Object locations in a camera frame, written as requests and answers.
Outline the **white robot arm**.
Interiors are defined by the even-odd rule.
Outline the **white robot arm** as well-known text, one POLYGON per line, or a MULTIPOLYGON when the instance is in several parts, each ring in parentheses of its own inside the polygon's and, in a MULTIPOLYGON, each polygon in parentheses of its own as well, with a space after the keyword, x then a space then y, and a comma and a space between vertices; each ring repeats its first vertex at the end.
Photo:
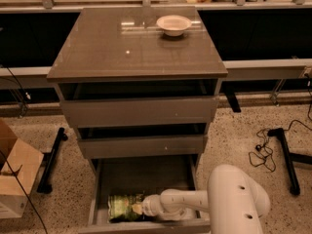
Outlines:
POLYGON ((131 209, 162 220, 146 234, 263 234, 260 219, 270 199, 241 169, 223 164, 212 170, 205 190, 166 189, 131 209))

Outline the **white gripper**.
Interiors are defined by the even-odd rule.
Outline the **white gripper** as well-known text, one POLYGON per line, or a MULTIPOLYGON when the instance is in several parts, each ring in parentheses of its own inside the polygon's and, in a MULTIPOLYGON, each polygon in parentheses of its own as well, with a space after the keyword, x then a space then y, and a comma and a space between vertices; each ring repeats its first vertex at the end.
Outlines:
POLYGON ((145 214, 148 216, 157 216, 163 210, 160 202, 160 196, 156 194, 149 195, 143 200, 142 204, 132 204, 132 210, 138 215, 145 214))

